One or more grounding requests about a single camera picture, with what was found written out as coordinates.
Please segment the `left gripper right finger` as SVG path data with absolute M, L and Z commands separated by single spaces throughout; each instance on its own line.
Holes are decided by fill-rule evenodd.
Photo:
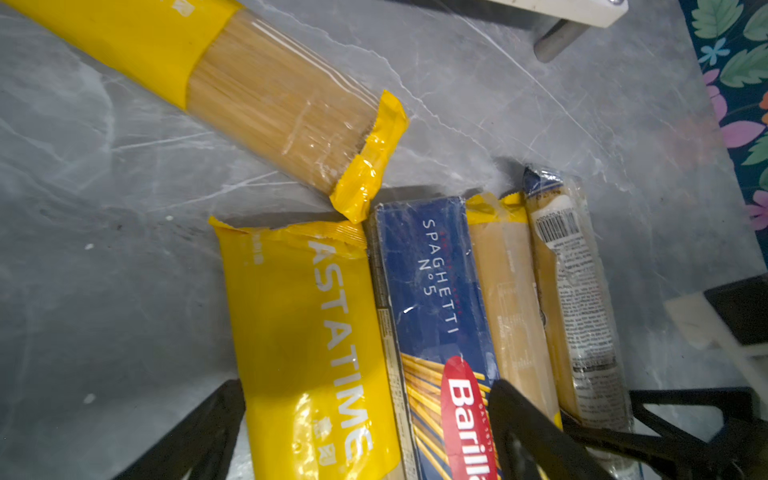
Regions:
M 489 418 L 505 479 L 608 479 L 585 450 L 509 382 L 493 383 Z

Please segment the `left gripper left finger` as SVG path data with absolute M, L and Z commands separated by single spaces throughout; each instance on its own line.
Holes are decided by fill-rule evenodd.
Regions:
M 224 382 L 116 477 L 225 479 L 245 410 L 241 382 Z

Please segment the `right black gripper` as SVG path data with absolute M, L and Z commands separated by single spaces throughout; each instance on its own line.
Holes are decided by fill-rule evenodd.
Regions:
M 617 479 L 766 478 L 766 275 L 668 300 L 665 310 L 689 344 L 723 354 L 745 385 L 633 390 L 635 432 L 567 421 L 567 433 L 617 460 Z

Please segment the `clear spaghetti bag label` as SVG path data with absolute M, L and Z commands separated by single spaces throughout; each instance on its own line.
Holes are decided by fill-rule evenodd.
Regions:
M 559 406 L 583 427 L 630 433 L 616 322 L 581 182 L 529 165 L 523 195 Z

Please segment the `yellow spaghetti bag long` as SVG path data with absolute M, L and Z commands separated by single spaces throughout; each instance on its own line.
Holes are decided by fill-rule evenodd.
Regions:
M 522 196 L 480 193 L 466 209 L 500 376 L 561 427 Z

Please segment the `blue Barilla spaghetti box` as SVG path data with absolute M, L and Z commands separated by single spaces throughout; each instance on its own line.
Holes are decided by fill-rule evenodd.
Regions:
M 500 479 L 488 412 L 499 367 L 459 197 L 381 204 L 373 260 L 423 479 Z

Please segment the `white two-tier shelf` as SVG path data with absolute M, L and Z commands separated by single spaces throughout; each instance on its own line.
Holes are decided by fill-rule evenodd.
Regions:
M 608 28 L 629 11 L 627 0 L 494 0 L 494 3 L 558 19 L 534 44 L 534 54 L 542 63 L 551 62 L 588 29 Z

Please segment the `yellow spaghetti bag top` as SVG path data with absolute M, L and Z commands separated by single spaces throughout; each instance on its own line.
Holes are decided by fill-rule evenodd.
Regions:
M 408 127 L 375 94 L 236 1 L 16 1 L 99 62 L 364 221 Z

